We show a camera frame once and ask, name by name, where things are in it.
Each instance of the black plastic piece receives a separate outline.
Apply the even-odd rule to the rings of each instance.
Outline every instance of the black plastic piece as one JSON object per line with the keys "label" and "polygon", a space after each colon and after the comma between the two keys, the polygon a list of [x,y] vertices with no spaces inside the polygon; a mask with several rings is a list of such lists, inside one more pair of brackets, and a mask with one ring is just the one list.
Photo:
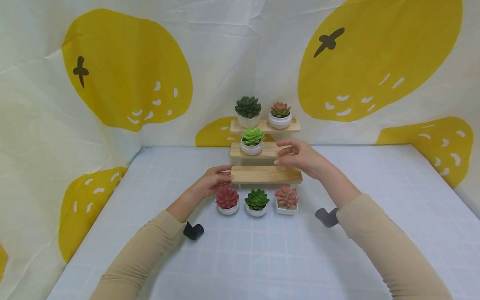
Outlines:
{"label": "black plastic piece", "polygon": [[328,213],[326,209],[320,208],[316,211],[315,217],[317,217],[325,227],[332,228],[338,224],[338,219],[336,218],[337,210],[338,208],[335,207],[330,213]]}
{"label": "black plastic piece", "polygon": [[187,226],[183,230],[183,235],[191,240],[197,240],[204,233],[204,227],[200,224],[197,224],[192,227],[192,225],[187,222]]}

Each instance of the white pot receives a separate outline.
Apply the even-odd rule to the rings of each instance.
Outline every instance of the white pot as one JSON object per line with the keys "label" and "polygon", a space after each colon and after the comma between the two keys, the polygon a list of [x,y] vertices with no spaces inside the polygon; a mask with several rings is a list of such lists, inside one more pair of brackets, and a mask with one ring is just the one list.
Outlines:
{"label": "white pot", "polygon": [[292,112],[285,118],[274,117],[271,112],[268,114],[268,123],[273,128],[284,129],[290,125],[290,122],[292,122]]}
{"label": "white pot", "polygon": [[297,202],[297,208],[296,209],[285,209],[285,208],[280,208],[278,207],[278,201],[276,201],[276,212],[279,215],[287,215],[287,216],[292,216],[295,214],[296,211],[299,209],[299,204]]}
{"label": "white pot", "polygon": [[231,207],[231,208],[227,208],[227,209],[223,209],[221,208],[220,206],[216,206],[216,208],[218,209],[219,212],[223,213],[224,215],[233,215],[234,213],[236,213],[239,209],[239,203],[237,202],[237,205],[235,205],[234,207]]}
{"label": "white pot", "polygon": [[257,155],[262,151],[262,148],[264,147],[264,143],[260,142],[260,144],[255,145],[255,146],[247,146],[243,143],[243,141],[241,141],[240,146],[241,146],[242,151],[246,155]]}
{"label": "white pot", "polygon": [[246,129],[255,128],[260,122],[260,115],[253,117],[251,119],[244,118],[241,115],[237,114],[237,119],[239,120],[240,126]]}
{"label": "white pot", "polygon": [[253,209],[250,209],[248,207],[247,204],[245,204],[245,208],[247,209],[247,212],[251,215],[251,216],[263,216],[267,213],[267,209],[268,209],[268,205],[270,204],[267,203],[267,205],[265,205],[265,207],[262,209],[262,210],[253,210]]}

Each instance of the person's left hand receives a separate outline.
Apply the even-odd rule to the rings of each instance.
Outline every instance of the person's left hand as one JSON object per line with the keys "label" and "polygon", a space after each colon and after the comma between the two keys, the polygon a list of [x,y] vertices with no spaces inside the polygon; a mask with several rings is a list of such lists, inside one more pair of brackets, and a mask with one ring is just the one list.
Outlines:
{"label": "person's left hand", "polygon": [[189,190],[201,198],[211,196],[222,186],[231,185],[233,176],[230,174],[232,166],[218,166],[209,168],[203,176],[201,176]]}

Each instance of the light green succulent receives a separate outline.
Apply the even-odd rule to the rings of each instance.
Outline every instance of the light green succulent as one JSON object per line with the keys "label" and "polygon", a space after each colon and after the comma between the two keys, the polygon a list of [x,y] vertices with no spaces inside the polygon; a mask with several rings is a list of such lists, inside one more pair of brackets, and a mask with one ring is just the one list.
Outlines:
{"label": "light green succulent", "polygon": [[245,198],[245,203],[251,210],[262,210],[270,202],[267,198],[267,194],[264,190],[254,190],[248,194],[248,197]]}
{"label": "light green succulent", "polygon": [[264,139],[265,133],[260,128],[247,129],[242,135],[242,141],[246,146],[255,146]]}
{"label": "light green succulent", "polygon": [[242,97],[237,101],[235,111],[242,117],[253,119],[260,115],[262,110],[262,104],[258,103],[258,98],[255,97]]}

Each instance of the person's right hand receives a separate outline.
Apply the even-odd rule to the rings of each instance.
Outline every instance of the person's right hand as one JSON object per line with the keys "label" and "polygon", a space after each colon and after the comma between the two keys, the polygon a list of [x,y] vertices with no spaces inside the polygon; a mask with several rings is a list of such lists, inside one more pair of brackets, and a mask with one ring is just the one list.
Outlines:
{"label": "person's right hand", "polygon": [[276,165],[299,168],[308,176],[319,179],[322,166],[327,161],[309,144],[297,139],[279,141],[277,146],[290,146],[278,152]]}

